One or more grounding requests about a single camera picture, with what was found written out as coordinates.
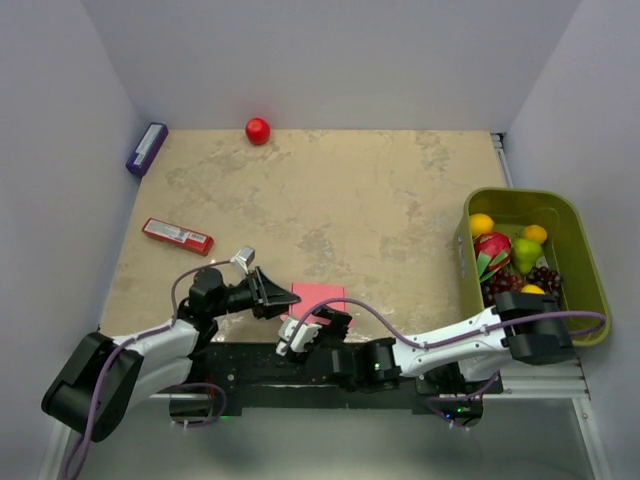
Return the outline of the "red apple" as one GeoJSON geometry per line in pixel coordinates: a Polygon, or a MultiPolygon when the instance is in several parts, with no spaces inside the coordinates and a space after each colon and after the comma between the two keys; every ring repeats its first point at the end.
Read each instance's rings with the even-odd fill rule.
{"type": "Polygon", "coordinates": [[[270,139],[271,127],[266,120],[254,117],[246,123],[245,135],[251,144],[264,145],[270,139]]]}

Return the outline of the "red rectangular carton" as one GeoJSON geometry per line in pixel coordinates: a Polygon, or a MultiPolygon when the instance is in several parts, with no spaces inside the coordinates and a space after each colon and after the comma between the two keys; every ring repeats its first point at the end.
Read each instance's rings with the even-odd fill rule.
{"type": "Polygon", "coordinates": [[[206,256],[214,246],[214,239],[210,235],[155,218],[149,218],[141,232],[151,239],[177,246],[200,256],[206,256]]]}

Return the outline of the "green pear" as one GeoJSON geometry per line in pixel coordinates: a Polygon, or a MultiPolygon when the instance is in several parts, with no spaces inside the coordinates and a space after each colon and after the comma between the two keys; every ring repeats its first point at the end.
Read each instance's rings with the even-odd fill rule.
{"type": "Polygon", "coordinates": [[[536,241],[516,238],[512,243],[512,262],[523,275],[531,271],[542,255],[542,246],[536,241]]]}

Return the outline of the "green plastic bin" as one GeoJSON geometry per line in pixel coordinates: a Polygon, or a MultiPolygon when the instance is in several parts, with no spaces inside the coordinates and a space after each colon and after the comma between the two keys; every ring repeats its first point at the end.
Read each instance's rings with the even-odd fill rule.
{"type": "Polygon", "coordinates": [[[611,330],[609,311],[581,219],[564,198],[545,191],[483,188],[465,201],[463,213],[454,233],[457,251],[461,310],[472,316],[485,309],[507,309],[508,318],[518,318],[542,311],[561,311],[563,317],[545,321],[549,327],[564,327],[578,348],[602,343],[611,330]],[[534,267],[556,270],[563,278],[562,297],[507,292],[496,297],[495,304],[484,306],[481,281],[476,269],[474,240],[469,216],[489,215],[495,222],[493,232],[509,237],[511,244],[528,225],[546,229],[547,241],[541,245],[543,255],[534,267]]]}

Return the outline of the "yellow lemon upper left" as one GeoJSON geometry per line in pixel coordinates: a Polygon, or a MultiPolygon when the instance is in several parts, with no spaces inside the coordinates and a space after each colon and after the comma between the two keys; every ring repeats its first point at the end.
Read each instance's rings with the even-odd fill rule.
{"type": "Polygon", "coordinates": [[[492,233],[495,222],[487,214],[475,213],[469,216],[469,226],[472,237],[476,238],[484,234],[492,233]]]}

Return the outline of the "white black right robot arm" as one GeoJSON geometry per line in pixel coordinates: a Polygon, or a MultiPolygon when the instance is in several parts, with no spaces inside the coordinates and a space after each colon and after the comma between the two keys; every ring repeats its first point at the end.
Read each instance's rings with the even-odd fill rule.
{"type": "Polygon", "coordinates": [[[385,326],[385,338],[361,344],[345,341],[351,316],[320,301],[280,327],[276,352],[302,362],[312,383],[373,392],[434,375],[438,393],[461,396],[479,382],[491,384],[501,369],[520,362],[554,365],[575,356],[564,314],[544,295],[506,293],[495,306],[444,328],[401,334],[380,312],[364,309],[385,326]]]}

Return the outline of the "red dragon fruit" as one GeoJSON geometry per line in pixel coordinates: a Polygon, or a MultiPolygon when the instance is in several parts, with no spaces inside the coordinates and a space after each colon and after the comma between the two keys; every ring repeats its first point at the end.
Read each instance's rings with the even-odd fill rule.
{"type": "Polygon", "coordinates": [[[474,252],[479,280],[483,282],[511,261],[511,240],[500,232],[481,234],[474,240],[474,252]]]}

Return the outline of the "dark purple grapes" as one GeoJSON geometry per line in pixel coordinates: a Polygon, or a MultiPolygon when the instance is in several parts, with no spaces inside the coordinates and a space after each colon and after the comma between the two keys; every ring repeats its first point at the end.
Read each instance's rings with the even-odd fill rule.
{"type": "Polygon", "coordinates": [[[545,266],[533,267],[527,275],[522,276],[511,270],[502,269],[481,283],[484,306],[494,305],[499,294],[520,292],[520,289],[527,284],[541,287],[546,292],[545,295],[551,295],[557,302],[562,297],[563,278],[556,270],[545,266]]]}

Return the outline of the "purple rectangular carton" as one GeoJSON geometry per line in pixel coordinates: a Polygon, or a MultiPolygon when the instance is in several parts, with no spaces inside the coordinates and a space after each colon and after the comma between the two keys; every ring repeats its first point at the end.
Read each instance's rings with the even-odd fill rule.
{"type": "Polygon", "coordinates": [[[169,134],[163,123],[152,122],[148,125],[134,151],[126,162],[126,169],[137,177],[144,177],[154,162],[160,148],[169,134]]]}

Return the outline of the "orange fruit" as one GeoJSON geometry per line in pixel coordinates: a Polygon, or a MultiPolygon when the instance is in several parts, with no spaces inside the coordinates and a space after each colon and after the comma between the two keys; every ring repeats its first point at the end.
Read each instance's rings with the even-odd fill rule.
{"type": "Polygon", "coordinates": [[[548,233],[545,228],[540,225],[532,224],[522,229],[520,237],[529,241],[543,245],[548,239],[548,233]]]}

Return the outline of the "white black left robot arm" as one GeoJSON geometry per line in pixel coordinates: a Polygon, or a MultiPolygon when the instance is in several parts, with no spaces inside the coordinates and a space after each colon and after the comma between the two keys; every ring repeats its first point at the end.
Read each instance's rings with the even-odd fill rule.
{"type": "Polygon", "coordinates": [[[161,325],[121,337],[93,331],[82,338],[46,390],[41,409],[85,439],[100,442],[141,400],[180,387],[200,390],[207,368],[199,358],[218,332],[218,318],[252,312],[271,319],[300,302],[255,267],[227,285],[215,262],[188,271],[193,283],[183,300],[173,298],[171,317],[161,325]]]}

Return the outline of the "pink paper box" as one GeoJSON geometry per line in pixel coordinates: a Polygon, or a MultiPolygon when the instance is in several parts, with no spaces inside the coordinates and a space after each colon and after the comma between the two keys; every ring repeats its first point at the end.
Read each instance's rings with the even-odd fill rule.
{"type": "MultiPolygon", "coordinates": [[[[311,309],[315,304],[330,298],[346,298],[346,288],[344,286],[312,284],[293,282],[290,286],[291,293],[300,297],[301,301],[294,305],[290,305],[287,313],[280,315],[281,322],[285,322],[289,314],[299,319],[305,312],[311,309]]],[[[347,312],[347,304],[345,302],[333,302],[329,304],[330,308],[347,312]]],[[[329,325],[330,321],[315,315],[311,315],[306,320],[307,324],[329,325]]]]}

